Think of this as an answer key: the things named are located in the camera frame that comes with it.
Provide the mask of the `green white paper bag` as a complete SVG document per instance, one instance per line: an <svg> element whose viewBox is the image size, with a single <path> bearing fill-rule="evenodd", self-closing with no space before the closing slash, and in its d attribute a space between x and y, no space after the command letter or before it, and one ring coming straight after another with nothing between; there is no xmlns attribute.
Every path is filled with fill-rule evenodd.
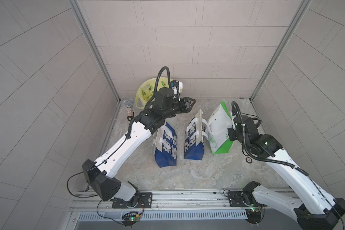
<svg viewBox="0 0 345 230"><path fill-rule="evenodd" d="M233 141L230 141L228 128L232 127L232 117L224 101L211 114L209 121L209 145L213 154L229 153Z"/></svg>

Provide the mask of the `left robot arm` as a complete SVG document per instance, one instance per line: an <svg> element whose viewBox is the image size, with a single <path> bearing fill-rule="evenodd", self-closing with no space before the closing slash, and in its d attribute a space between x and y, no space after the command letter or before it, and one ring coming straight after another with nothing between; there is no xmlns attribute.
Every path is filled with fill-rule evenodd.
<svg viewBox="0 0 345 230"><path fill-rule="evenodd" d="M117 172L136 148L165 124L166 119L189 113L195 102L193 98L183 97L178 102L162 106L155 100L130 122L127 133L112 148L96 160L83 163L86 182L102 201L121 199L130 207L138 203L138 189L116 179Z"/></svg>

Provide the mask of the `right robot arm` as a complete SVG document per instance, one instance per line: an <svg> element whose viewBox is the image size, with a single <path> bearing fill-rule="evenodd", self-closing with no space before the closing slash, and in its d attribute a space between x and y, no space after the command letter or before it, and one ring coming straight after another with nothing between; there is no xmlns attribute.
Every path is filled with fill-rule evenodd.
<svg viewBox="0 0 345 230"><path fill-rule="evenodd" d="M303 230L332 230L345 215L345 200L335 198L300 168L283 146L269 134L259 134L256 119L234 116L228 128L230 140L237 140L252 159L274 169L297 195L286 196L258 182L247 184L241 200L248 207L264 205L295 220Z"/></svg>

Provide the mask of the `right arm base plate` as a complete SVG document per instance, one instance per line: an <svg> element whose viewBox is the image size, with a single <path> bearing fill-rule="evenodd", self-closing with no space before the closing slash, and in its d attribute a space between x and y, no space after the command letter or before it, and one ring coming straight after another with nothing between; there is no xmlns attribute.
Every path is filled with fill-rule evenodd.
<svg viewBox="0 0 345 230"><path fill-rule="evenodd" d="M247 192L225 190L223 193L224 196L229 200L230 207L232 208L252 208L262 206L261 204L256 202L254 198Z"/></svg>

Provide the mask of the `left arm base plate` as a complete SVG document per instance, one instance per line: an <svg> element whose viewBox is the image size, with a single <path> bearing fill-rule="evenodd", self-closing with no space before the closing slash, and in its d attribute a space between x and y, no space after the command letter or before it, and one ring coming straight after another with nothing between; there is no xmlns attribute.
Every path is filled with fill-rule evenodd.
<svg viewBox="0 0 345 230"><path fill-rule="evenodd" d="M153 193L151 192L137 192L129 201L124 201L120 198L114 198L113 209L140 209L151 208Z"/></svg>

